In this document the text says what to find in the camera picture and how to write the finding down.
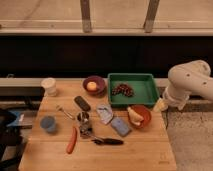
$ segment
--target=black handle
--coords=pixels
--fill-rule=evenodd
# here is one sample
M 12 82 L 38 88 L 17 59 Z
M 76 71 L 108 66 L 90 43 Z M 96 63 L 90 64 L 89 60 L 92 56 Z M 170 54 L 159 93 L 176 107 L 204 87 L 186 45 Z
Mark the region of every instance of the black handle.
M 124 142 L 122 140 L 113 139 L 113 138 L 103 138 L 104 144 L 109 145 L 122 145 Z

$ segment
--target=paper cup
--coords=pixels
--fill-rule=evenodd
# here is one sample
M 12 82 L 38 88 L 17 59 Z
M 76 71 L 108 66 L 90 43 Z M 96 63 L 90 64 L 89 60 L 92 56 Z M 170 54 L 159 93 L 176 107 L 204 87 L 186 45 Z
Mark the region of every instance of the paper cup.
M 54 78 L 45 78 L 41 82 L 41 86 L 45 89 L 47 96 L 56 96 L 56 80 Z

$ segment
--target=wooden tabletop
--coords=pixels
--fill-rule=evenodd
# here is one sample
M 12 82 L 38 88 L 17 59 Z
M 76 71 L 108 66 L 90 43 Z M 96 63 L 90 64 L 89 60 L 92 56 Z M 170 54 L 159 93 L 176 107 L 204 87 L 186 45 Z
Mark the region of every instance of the wooden tabletop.
M 102 124 L 96 113 L 98 104 L 108 104 L 107 94 L 90 96 L 81 85 L 82 80 L 57 81 L 58 96 L 43 98 L 19 165 L 20 171 L 176 171 L 161 113 L 152 112 L 151 123 L 138 130 L 128 123 L 125 109 L 113 109 L 114 114 L 126 120 L 132 129 L 122 138 L 110 125 Z M 123 145 L 98 146 L 90 139 L 82 139 L 78 130 L 73 153 L 66 153 L 72 127 L 75 125 L 78 129 L 79 124 L 57 111 L 56 106 L 76 116 L 81 110 L 73 99 L 78 95 L 91 105 L 89 114 L 95 135 L 122 139 Z M 55 116 L 57 132 L 53 135 L 40 128 L 41 118 L 46 115 Z

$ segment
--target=purple bowl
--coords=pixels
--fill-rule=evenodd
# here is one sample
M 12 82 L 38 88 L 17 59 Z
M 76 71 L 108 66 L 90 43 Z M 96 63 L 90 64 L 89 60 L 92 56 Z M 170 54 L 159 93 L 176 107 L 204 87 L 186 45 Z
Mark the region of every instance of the purple bowl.
M 87 89 L 87 84 L 89 82 L 95 82 L 97 84 L 97 90 L 96 91 L 89 91 Z M 100 94 L 102 93 L 104 90 L 105 90 L 105 87 L 106 87 L 106 84 L 105 84 L 105 81 L 102 77 L 99 77 L 97 75 L 92 75 L 88 78 L 86 78 L 84 81 L 83 81 L 83 87 L 84 89 L 91 95 L 97 95 L 97 94 Z

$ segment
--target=metal rod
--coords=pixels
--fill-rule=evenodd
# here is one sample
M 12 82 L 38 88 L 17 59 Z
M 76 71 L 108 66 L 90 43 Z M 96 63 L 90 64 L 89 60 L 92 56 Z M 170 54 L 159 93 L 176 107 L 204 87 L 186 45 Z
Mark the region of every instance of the metal rod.
M 81 0 L 82 27 L 85 33 L 92 32 L 89 0 Z
M 160 0 L 150 0 L 149 1 L 149 7 L 146 14 L 146 19 L 144 23 L 144 29 L 146 33 L 151 33 L 154 26 L 154 21 L 156 17 L 156 13 L 158 10 Z

